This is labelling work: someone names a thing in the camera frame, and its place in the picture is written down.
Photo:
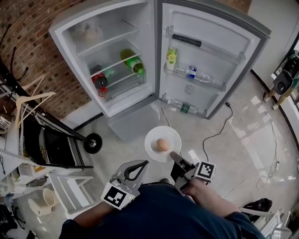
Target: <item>hand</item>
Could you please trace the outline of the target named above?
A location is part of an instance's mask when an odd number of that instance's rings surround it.
[[[205,187],[204,181],[199,178],[193,178],[189,181],[190,186],[183,192],[191,197],[195,196],[200,189]]]

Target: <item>black wheel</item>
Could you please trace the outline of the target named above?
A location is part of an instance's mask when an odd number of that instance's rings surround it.
[[[85,151],[88,152],[89,154],[96,154],[97,152],[99,152],[103,145],[101,136],[92,133],[89,134],[86,138],[88,139],[88,141],[84,141],[83,144]]]

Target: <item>white refrigerator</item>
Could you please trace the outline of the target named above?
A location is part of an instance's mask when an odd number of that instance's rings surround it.
[[[150,130],[151,103],[190,106],[210,119],[228,100],[263,50],[271,31],[248,15],[212,0],[87,0],[60,13],[49,32],[85,91],[124,140]],[[176,49],[167,68],[169,47]],[[120,56],[124,49],[133,54]],[[125,62],[138,57],[145,74]],[[187,77],[182,69],[197,69]],[[92,77],[105,73],[106,93]]]

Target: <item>egg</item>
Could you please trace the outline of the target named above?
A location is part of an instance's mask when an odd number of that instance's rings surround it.
[[[169,149],[169,143],[164,139],[158,139],[157,140],[157,150],[158,151],[168,151]]]

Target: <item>refrigerator shelf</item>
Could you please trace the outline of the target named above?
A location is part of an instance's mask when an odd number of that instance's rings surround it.
[[[205,42],[205,41],[202,41],[202,40],[199,40],[199,39],[196,39],[196,38],[184,35],[184,34],[176,33],[173,31],[173,26],[166,28],[166,37],[190,44],[190,45],[197,47],[197,48],[201,49],[202,51],[205,51],[213,56],[217,56],[219,58],[222,58],[226,61],[230,61],[230,62],[238,64],[238,65],[243,64],[243,62],[245,61],[245,55],[243,52],[240,52],[239,55],[235,55],[225,49],[217,47],[208,42]]]
[[[72,33],[73,39],[76,43],[78,56],[87,56],[139,31],[139,29],[125,20],[111,24],[103,24],[100,26],[100,29],[103,36],[98,34],[98,36],[93,39],[86,38],[84,34],[78,35],[75,32]]]
[[[203,79],[201,79],[199,76],[196,76],[194,79],[187,78],[184,74],[182,74],[181,72],[178,72],[176,69],[174,69],[174,70],[168,69],[166,67],[166,63],[164,64],[164,72],[169,75],[179,76],[181,79],[184,79],[192,84],[201,86],[203,88],[212,89],[214,91],[217,91],[218,93],[225,92],[225,90],[226,90],[226,86],[224,84],[219,85],[219,84],[215,84],[213,82],[204,82]]]
[[[127,76],[121,81],[115,82],[110,87],[108,86],[105,100],[109,101],[115,99],[117,96],[123,94],[124,92],[138,87],[144,83],[144,76],[138,76],[137,74]]]
[[[170,100],[170,99],[169,99],[169,98],[166,98],[166,93],[165,93],[165,94],[162,96],[161,101],[168,104],[168,100]],[[197,112],[197,114],[193,114],[193,113],[191,113],[191,112],[188,112],[188,114],[195,115],[195,116],[201,117],[201,118],[203,118],[203,119],[206,118],[206,111],[204,111],[204,112]]]
[[[113,71],[113,74],[111,76],[107,76],[106,78],[108,81],[107,89],[109,89],[111,86],[118,84],[119,82],[126,80],[132,76],[137,75],[137,73],[134,73],[129,69],[125,63],[118,64],[115,67],[111,68]]]
[[[131,49],[133,52],[135,52],[135,54],[131,57],[121,60],[120,53],[124,49]],[[108,70],[118,64],[121,64],[122,62],[127,61],[128,59],[140,55],[140,51],[138,51],[128,40],[123,39],[103,49],[95,51],[88,57],[85,57],[85,62],[89,69],[90,77],[93,77],[105,70]],[[97,72],[90,72],[90,70],[97,65],[100,65],[102,69]]]

